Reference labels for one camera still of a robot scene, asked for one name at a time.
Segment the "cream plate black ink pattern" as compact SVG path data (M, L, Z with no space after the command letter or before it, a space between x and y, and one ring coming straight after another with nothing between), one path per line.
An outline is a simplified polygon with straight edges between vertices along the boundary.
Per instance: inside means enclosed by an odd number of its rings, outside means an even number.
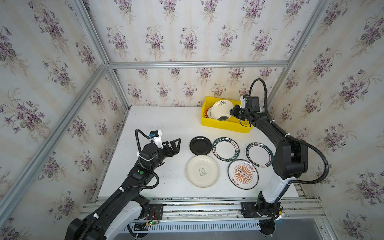
M226 121L231 117L230 110L234 105L229 100L220 100L212 106L211 116L218 121Z

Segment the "black round plate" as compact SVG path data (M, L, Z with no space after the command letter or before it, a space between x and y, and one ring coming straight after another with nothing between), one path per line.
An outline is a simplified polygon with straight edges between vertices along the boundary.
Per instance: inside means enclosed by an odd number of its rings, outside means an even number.
M197 136L190 141L189 147L191 152L197 156L207 155L212 150L212 143L206 137Z

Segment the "cream plate bear drawing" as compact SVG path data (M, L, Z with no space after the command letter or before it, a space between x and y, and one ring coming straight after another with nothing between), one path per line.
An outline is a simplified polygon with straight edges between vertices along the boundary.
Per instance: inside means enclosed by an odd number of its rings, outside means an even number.
M209 156L195 156L187 163L186 176L192 185L198 188L208 188L219 179L220 168L217 162Z

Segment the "white plate red green rim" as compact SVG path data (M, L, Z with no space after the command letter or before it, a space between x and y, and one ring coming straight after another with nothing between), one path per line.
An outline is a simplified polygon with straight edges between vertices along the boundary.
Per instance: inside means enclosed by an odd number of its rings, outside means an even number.
M258 142L248 144L245 149L245 155L250 163L259 168L271 166L274 158L270 148Z

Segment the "white plate orange sunburst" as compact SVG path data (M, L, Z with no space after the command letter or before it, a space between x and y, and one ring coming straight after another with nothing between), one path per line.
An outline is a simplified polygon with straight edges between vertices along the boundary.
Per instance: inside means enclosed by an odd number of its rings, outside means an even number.
M229 164L228 177L234 186L242 190L251 190L259 183L259 173L256 167L241 159Z

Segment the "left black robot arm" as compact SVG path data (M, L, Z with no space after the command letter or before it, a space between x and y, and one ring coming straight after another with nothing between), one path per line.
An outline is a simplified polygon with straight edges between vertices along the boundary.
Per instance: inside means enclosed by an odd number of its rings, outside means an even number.
M141 191L152 190L160 183L155 169L180 152L181 139L163 142L161 131L146 135L135 130L137 161L118 189L83 220L74 219L68 226L66 240L113 240L132 221L145 218L149 199Z

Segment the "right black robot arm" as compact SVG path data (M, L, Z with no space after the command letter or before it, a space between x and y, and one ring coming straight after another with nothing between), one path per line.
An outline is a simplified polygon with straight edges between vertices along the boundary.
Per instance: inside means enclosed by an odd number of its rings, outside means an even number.
M267 108L261 110L257 96L252 96L250 93L242 96L240 105L235 105L230 110L230 114L240 122L248 121L251 126L262 131L276 147L276 153L272 160L275 176L259 193L254 207L254 213L260 217L276 218L277 214L282 211L280 200L291 185L295 183L318 184L329 175L330 165L325 155L313 145L292 137L280 128L271 118ZM308 170L309 149L317 153L322 159L324 171L315 180L299 180L299 177Z

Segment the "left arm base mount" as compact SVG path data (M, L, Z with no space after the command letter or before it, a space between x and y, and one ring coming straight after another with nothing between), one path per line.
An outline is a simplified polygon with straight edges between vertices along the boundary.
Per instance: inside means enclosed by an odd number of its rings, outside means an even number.
M135 240L143 239L152 226L158 225L163 219L164 204L149 204L138 217L140 223L129 224L127 229Z

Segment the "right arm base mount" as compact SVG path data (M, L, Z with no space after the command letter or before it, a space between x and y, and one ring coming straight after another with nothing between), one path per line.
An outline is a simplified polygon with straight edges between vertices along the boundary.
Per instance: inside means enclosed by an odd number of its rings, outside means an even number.
M272 235L276 230L276 220L284 209L280 200L280 196L277 196L268 202L263 192L260 192L255 202L241 202L241 214L244 218L262 218L259 220L259 231L265 236Z

